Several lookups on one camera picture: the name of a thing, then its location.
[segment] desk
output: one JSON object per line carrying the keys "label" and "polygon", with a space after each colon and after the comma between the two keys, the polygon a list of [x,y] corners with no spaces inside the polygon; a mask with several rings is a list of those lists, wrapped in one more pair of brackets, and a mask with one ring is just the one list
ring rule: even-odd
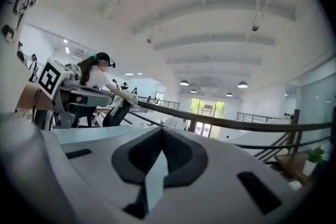
{"label": "desk", "polygon": [[303,166],[305,165],[307,155],[304,153],[295,153],[289,155],[278,155],[274,157],[281,167],[288,172],[293,178],[305,186],[311,181],[311,176],[303,174]]}

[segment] ceiling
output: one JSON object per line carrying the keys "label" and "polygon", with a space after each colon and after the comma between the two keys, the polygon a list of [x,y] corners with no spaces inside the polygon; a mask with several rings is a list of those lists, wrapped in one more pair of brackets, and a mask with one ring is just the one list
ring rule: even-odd
{"label": "ceiling", "polygon": [[[44,40],[51,46],[51,48],[55,49],[61,55],[70,57],[73,63],[78,63],[92,56],[93,54],[98,53],[97,51],[94,50],[94,48],[84,47],[83,45],[78,44],[69,39],[67,39],[67,43],[65,43],[64,37],[60,37],[52,33],[46,33],[44,31],[41,31],[41,34],[44,37]],[[67,54],[66,52],[66,47],[69,48],[69,54]],[[110,69],[110,71],[113,74],[118,74],[119,76],[128,78],[128,79],[145,77],[142,75],[138,75],[138,72],[135,72],[129,67],[123,65],[121,61],[118,61],[118,63],[116,63],[115,65],[115,68]],[[133,73],[134,75],[125,76],[125,74],[127,73]]]}
{"label": "ceiling", "polygon": [[[263,87],[261,78],[270,76],[272,69],[279,70],[281,61],[289,59],[290,55],[282,52],[291,54],[293,46],[308,46],[303,45],[310,40],[307,32],[313,35],[315,30],[319,31],[309,25],[312,21],[306,23],[308,19],[305,19],[308,11],[316,6],[316,0],[62,2],[67,3],[65,12],[76,7],[99,16],[132,37],[135,46],[149,48],[163,56],[177,81],[189,81],[189,87],[180,88],[185,93],[191,88],[216,89],[218,93],[214,95],[222,96],[231,91],[239,98],[244,90],[236,86],[242,80]],[[253,25],[258,26],[257,31],[252,31]],[[309,62],[314,59],[304,56]],[[279,57],[282,57],[280,61],[274,60]],[[286,65],[295,72],[307,67],[303,62],[293,66],[289,61]],[[281,83],[290,80],[288,74],[279,75]]]}

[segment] long brown hair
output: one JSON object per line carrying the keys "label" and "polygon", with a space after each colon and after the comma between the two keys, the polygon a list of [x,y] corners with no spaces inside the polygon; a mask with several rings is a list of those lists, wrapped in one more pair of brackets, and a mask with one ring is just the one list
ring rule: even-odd
{"label": "long brown hair", "polygon": [[106,54],[105,52],[100,52],[77,64],[80,67],[80,70],[82,71],[82,78],[80,80],[81,85],[85,85],[88,82],[92,66],[97,66],[99,62],[104,60],[108,61],[110,64],[109,55]]}

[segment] black slot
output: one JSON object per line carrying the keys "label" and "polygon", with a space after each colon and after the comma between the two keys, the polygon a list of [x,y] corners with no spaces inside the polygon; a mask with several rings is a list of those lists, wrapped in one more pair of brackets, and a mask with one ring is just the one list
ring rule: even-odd
{"label": "black slot", "polygon": [[281,205],[281,201],[252,172],[242,172],[237,177],[264,215]]}
{"label": "black slot", "polygon": [[65,155],[68,157],[68,159],[73,159],[73,158],[78,158],[78,157],[85,156],[91,153],[92,153],[91,150],[89,150],[88,148],[85,148],[83,150],[68,152]]}

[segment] black cap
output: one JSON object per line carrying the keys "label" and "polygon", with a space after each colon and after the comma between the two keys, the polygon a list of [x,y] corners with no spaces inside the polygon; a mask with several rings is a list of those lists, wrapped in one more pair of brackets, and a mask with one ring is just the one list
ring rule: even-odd
{"label": "black cap", "polygon": [[110,58],[110,56],[107,53],[105,53],[105,52],[100,52],[100,53],[98,53],[96,55],[93,55],[93,58],[96,61],[104,61],[104,60],[108,61],[110,67],[113,67],[113,68],[116,67],[116,63],[113,62],[112,59]]}

